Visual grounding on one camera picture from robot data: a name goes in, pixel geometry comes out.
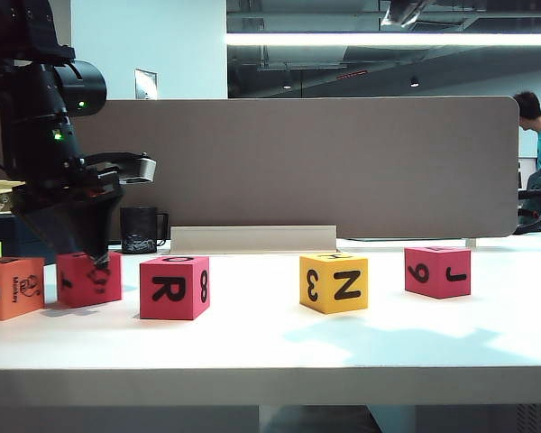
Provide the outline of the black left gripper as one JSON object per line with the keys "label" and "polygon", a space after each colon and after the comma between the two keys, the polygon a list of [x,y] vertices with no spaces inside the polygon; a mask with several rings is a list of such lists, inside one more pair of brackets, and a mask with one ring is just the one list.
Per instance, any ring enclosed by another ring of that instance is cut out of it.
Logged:
{"label": "black left gripper", "polygon": [[[108,157],[74,157],[57,174],[35,170],[13,188],[13,212],[55,254],[85,253],[98,269],[109,262],[114,209],[124,195],[120,169]],[[74,207],[74,229],[55,209]]]}

